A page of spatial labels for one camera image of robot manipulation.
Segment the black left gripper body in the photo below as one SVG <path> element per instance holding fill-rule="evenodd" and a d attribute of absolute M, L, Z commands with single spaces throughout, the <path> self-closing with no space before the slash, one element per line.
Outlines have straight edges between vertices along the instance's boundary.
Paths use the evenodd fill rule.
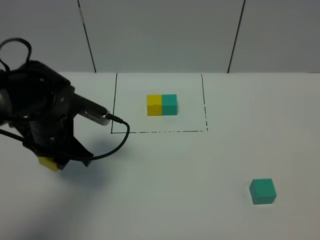
<path fill-rule="evenodd" d="M 70 81 L 30 60 L 9 72 L 9 125 L 39 157 L 92 160 L 74 137 L 74 117 L 93 103 L 75 94 Z"/>

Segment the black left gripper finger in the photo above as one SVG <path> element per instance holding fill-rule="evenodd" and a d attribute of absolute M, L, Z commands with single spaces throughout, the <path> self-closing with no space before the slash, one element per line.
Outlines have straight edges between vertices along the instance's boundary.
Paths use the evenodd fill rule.
<path fill-rule="evenodd" d="M 84 158 L 84 159 L 81 159 L 80 160 L 80 162 L 82 162 L 82 164 L 85 166 L 85 167 L 88 167 L 90 164 L 91 164 L 91 162 L 92 162 L 93 160 L 89 157 L 89 158 Z"/>
<path fill-rule="evenodd" d="M 66 165 L 69 163 L 69 160 L 68 159 L 57 159 L 56 160 L 56 165 L 57 165 L 57 168 L 59 169 L 59 170 L 63 170 L 65 167 L 66 167 Z"/>

